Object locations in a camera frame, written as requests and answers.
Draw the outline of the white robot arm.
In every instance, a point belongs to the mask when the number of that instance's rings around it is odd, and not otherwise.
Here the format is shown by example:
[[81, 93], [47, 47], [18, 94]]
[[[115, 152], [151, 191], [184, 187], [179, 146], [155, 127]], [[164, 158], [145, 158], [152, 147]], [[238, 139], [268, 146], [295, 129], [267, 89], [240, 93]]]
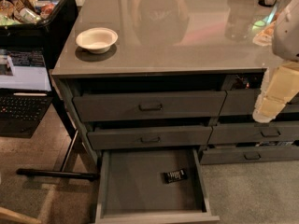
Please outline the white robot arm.
[[274, 119], [299, 92], [299, 0], [291, 0], [274, 25], [272, 51], [283, 62], [268, 68], [252, 117], [259, 123]]

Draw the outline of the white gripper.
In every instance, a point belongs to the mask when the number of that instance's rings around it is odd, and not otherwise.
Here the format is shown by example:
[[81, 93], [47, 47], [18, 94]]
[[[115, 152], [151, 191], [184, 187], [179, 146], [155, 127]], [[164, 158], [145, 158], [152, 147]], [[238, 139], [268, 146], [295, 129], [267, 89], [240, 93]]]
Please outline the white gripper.
[[259, 123], [274, 119], [299, 92], [299, 63], [286, 61], [276, 68], [267, 69], [252, 117]]

